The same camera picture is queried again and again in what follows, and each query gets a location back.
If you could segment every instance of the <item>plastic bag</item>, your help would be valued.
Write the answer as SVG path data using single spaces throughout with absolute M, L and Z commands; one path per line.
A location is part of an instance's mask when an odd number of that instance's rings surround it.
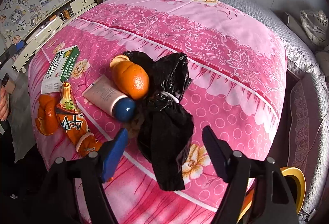
M 152 163 L 162 190 L 183 190 L 182 165 L 189 154 L 194 128 L 192 115 L 177 103 L 192 81 L 187 56 L 173 53 L 154 62 L 142 52 L 128 51 L 124 55 L 150 77 L 149 93 L 140 101 L 145 120 L 139 130 L 138 147 Z
M 328 19 L 322 10 L 302 10 L 300 19 L 307 36 L 314 44 L 322 48 L 328 45 Z

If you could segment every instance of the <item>black metal frame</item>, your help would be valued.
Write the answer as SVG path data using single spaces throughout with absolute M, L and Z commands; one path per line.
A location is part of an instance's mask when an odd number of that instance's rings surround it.
M 58 217 L 61 223 L 83 223 L 74 184 L 75 178 L 81 178 L 92 223 L 118 224 L 101 180 L 101 174 L 107 169 L 104 167 L 106 157 L 116 148 L 117 137 L 104 143 L 98 153 L 91 152 L 85 158 L 56 159 L 37 197 L 32 217 L 35 223 L 40 219 L 40 211 L 55 214 L 53 220 Z M 295 201 L 273 158 L 258 161 L 247 158 L 240 151 L 232 151 L 226 141 L 217 139 L 209 126 L 203 129 L 202 139 L 217 175 L 228 183 L 212 224 L 237 223 L 249 178 L 256 179 L 256 187 L 248 223 L 298 224 Z

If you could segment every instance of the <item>orange package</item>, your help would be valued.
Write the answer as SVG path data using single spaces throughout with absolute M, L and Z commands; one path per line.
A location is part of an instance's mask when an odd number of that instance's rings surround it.
M 74 144 L 76 151 L 82 157 L 92 151 L 98 151 L 102 143 L 88 129 L 87 121 L 71 93 L 70 83 L 63 83 L 60 98 L 55 108 L 57 119 Z
M 36 118 L 36 126 L 43 135 L 52 135 L 58 128 L 55 106 L 56 98 L 47 94 L 39 97 L 38 118 Z

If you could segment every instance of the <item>person's hand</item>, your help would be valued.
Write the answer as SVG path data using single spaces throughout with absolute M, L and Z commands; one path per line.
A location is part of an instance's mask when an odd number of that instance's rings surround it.
M 9 106 L 8 106 L 8 101 L 7 101 L 7 92 L 4 88 L 4 86 L 1 85 L 1 90 L 0 90 L 0 119 L 1 121 L 4 121 L 8 117 L 9 113 Z

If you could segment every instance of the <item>pink floral bedspread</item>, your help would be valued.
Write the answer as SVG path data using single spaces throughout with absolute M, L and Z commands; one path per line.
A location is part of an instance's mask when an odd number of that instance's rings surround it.
M 189 157 L 183 165 L 185 190 L 159 189 L 152 170 L 131 139 L 114 179 L 104 190 L 119 223 L 210 223 L 226 190 L 201 139 L 210 125 L 218 138 L 247 157 L 263 160 L 277 131 L 285 91 L 286 54 L 266 26 L 217 0 L 108 0 L 53 36 L 29 66 L 32 118 L 37 116 L 41 81 L 55 53 L 78 45 L 71 76 L 73 92 L 92 132 L 110 140 L 121 124 L 81 96 L 100 75 L 111 78 L 111 59 L 127 50 L 157 60 L 172 52 L 189 58 L 193 82 L 181 104 L 194 117 Z M 58 156 L 79 158 L 62 130 L 43 136 L 34 127 L 49 169 Z M 90 221 L 77 181 L 81 215 Z

